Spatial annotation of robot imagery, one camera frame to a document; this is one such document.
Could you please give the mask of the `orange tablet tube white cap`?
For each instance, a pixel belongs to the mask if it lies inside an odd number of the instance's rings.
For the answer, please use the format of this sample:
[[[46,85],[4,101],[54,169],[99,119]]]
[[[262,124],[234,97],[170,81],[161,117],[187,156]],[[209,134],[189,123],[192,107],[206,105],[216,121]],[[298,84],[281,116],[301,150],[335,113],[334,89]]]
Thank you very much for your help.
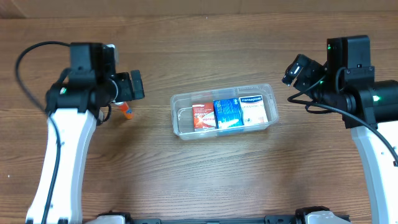
[[[134,113],[126,102],[115,103],[115,105],[124,114],[126,119],[133,119]]]

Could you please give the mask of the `clear plastic container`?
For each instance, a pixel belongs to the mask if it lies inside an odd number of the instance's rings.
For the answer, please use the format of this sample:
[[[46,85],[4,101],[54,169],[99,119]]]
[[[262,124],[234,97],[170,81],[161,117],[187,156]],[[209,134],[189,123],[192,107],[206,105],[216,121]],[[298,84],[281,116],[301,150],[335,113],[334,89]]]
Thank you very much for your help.
[[[228,129],[204,129],[195,131],[193,127],[192,105],[201,103],[213,103],[215,100],[238,98],[244,96],[262,95],[264,107],[267,113],[267,123],[252,126],[236,126]],[[172,125],[174,133],[183,140],[196,140],[225,136],[230,134],[260,131],[275,124],[279,120],[275,95],[269,84],[236,86],[216,90],[205,90],[174,95],[170,100]]]

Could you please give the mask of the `white blue plaster box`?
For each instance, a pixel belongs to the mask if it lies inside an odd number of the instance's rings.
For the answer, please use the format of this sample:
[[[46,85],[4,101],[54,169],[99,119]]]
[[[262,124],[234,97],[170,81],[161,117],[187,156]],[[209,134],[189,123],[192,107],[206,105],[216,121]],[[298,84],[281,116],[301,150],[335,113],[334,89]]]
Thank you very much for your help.
[[[245,126],[268,122],[262,95],[239,97],[239,103],[243,113],[243,124]]]

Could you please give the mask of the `red medicine box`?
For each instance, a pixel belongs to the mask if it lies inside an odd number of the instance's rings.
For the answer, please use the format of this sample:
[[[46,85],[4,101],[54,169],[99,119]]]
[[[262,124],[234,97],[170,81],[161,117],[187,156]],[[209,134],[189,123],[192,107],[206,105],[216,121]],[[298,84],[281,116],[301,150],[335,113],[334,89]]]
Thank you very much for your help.
[[[195,131],[216,128],[213,103],[201,103],[192,105],[192,112],[193,127]]]

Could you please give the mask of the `blue medicine box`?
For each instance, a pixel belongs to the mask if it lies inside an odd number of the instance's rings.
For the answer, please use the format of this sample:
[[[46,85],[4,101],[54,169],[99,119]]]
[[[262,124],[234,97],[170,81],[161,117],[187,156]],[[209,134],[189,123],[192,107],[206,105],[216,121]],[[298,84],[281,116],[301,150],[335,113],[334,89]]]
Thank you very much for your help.
[[[243,116],[238,98],[215,100],[213,102],[218,129],[243,125]]]

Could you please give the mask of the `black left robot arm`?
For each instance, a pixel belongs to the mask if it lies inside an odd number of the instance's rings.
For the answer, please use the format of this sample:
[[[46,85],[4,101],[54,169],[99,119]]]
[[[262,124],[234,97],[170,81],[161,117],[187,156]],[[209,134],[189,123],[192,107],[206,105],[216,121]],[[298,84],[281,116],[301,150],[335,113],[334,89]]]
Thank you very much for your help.
[[[97,126],[110,114],[102,108],[117,105],[132,118],[128,102],[145,97],[141,73],[116,71],[115,45],[94,42],[65,44],[70,66],[45,94],[41,105],[23,84],[19,66],[40,42],[25,49],[15,65],[16,80],[27,97],[47,117],[48,137],[40,182],[28,209],[26,223],[82,223],[81,193],[86,156]]]

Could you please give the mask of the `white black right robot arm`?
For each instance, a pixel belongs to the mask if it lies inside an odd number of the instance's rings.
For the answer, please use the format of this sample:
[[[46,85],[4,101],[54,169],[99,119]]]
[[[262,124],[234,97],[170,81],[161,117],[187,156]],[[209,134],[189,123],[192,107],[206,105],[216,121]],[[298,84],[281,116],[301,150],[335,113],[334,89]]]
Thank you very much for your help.
[[[373,223],[397,223],[397,81],[376,81],[367,35],[326,42],[320,64],[304,54],[287,67],[282,82],[297,93],[288,101],[313,113],[338,113],[358,149]]]

